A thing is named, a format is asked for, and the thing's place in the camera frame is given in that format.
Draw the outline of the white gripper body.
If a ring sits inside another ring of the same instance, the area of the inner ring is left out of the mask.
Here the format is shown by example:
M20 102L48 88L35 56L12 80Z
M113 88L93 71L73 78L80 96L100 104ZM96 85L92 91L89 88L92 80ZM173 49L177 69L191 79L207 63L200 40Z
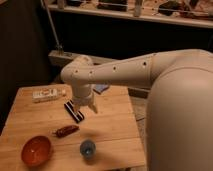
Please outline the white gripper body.
M90 106L94 103L94 93L91 84L72 87L72 101L75 106Z

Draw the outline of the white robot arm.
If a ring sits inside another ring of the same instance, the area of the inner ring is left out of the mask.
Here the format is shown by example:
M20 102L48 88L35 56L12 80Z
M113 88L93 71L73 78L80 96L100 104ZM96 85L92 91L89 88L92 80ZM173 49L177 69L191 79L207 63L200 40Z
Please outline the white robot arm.
M76 108L94 101L92 86L143 87L149 171L213 171L213 53L184 49L95 65L81 55L61 71Z

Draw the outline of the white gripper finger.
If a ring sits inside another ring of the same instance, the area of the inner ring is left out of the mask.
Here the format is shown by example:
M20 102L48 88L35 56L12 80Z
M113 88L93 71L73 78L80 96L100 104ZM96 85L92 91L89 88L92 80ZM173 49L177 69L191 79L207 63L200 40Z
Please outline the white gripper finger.
M80 110L80 107L78 105L74 105L74 113L77 114L78 111Z
M96 105L96 103L95 102L91 102L90 104L89 104L89 108L94 112L94 113L98 113L98 108L97 108L97 105Z

